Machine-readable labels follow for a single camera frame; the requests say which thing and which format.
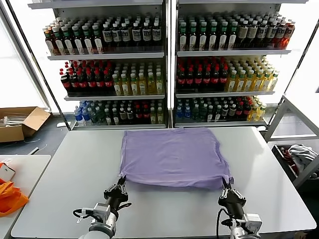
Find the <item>purple t-shirt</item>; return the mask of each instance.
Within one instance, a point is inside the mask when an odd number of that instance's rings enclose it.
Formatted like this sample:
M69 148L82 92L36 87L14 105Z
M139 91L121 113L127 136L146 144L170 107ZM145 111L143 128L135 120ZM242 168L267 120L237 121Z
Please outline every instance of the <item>purple t-shirt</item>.
M232 181L207 128L125 131L120 175L137 183L218 189Z

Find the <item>beverage bottle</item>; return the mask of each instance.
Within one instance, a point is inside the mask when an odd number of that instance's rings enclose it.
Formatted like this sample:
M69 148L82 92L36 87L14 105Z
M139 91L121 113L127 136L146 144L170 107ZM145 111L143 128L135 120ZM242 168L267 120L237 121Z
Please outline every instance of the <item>beverage bottle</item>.
M143 41L144 41L144 46L150 46L151 41L152 41L152 30L149 27L148 22L144 22L144 27L143 27Z
M216 28L217 28L217 22L216 21L211 22L211 30L209 34L209 43L208 43L209 51L214 50L216 46L216 38L217 38Z
M119 78L117 74L113 74L113 82L114 82L114 90L117 96L122 96L123 95L123 88L122 84L119 82Z
M266 37L266 33L268 30L268 25L267 25L267 21L264 20L262 21L261 25L258 26L257 29L257 34L256 34L256 38L255 38L255 47L258 48L263 48L264 47L264 38Z
M213 116L214 122L219 121L220 115L221 115L221 105L217 105L217 107L215 108L214 116Z
M200 23L200 35L199 35L199 45L198 50L204 51L206 49L206 26L207 22L202 21Z
M248 21L243 21L243 23L239 26L237 32L237 39L236 39L236 47L237 48L244 48L245 47L245 39L248 33Z
M195 50L196 45L196 25L197 23L195 21L192 21L190 24L190 32L188 35L188 45L189 45L189 51Z
M227 25L228 22L223 21L221 23L221 31L219 33L219 37L218 37L218 50L223 50L225 48L226 45L226 39L227 39Z
M198 104L195 104L193 110L192 110L192 115L191 115L191 118L195 121L198 120L198 117L199 117L199 107L198 107Z
M65 43L63 42L63 38L62 38L61 32L59 31L59 28L57 26L54 26L52 30L55 36L55 44L57 45L60 54L66 55L66 46L65 46Z
M281 44L280 42L282 41L284 35L285 35L285 31L286 31L287 27L286 27L286 22L285 21L281 21L278 25L278 29L276 32L276 35L272 41L272 43L274 44L275 48L280 48Z
M156 89L157 94L163 94L163 79L161 78L161 72L156 72Z
M237 25L238 22L236 21L233 21L231 23L231 30L228 37L227 50L232 50L235 46Z
M228 114L228 105L224 104L221 109L221 119L225 120L227 118L227 114Z
M121 30L118 28L118 25L116 23L113 23L112 37L113 37L114 46L121 47L122 46Z
M277 32L277 21L274 20L272 22L272 24L268 27L268 30L267 30L267 33L266 33L266 37L265 37L265 43L267 44L271 44L275 35L276 35L276 32Z

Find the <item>orange bag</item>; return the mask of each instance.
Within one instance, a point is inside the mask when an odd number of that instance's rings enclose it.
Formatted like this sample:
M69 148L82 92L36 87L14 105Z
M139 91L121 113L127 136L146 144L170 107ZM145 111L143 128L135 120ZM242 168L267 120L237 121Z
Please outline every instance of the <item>orange bag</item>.
M4 217L23 207L29 198L13 186L13 182L0 185L0 217Z

